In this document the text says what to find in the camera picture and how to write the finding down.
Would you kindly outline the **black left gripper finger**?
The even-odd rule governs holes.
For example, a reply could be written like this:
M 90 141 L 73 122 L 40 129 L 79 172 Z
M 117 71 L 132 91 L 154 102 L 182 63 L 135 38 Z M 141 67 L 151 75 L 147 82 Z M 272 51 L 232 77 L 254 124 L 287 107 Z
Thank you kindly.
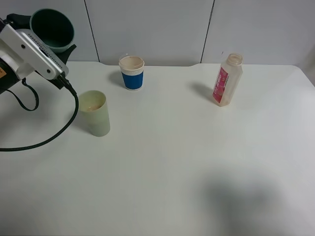
M 63 62 L 67 63 L 71 53 L 76 49 L 76 45 L 71 45 L 68 49 L 66 49 L 64 52 L 56 53 L 56 56 Z
M 15 13 L 11 13 L 7 15 L 6 21 L 15 29 L 28 29 L 30 30 L 30 20 L 31 16 L 27 15 L 19 15 Z

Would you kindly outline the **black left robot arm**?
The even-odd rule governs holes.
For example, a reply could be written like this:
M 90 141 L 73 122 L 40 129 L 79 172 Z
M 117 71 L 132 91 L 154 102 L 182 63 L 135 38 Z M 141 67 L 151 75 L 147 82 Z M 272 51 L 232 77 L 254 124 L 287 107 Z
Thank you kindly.
M 31 16 L 8 14 L 0 21 L 0 90 L 3 92 L 33 72 L 58 89 L 64 87 L 74 27 L 61 12 L 41 9 Z

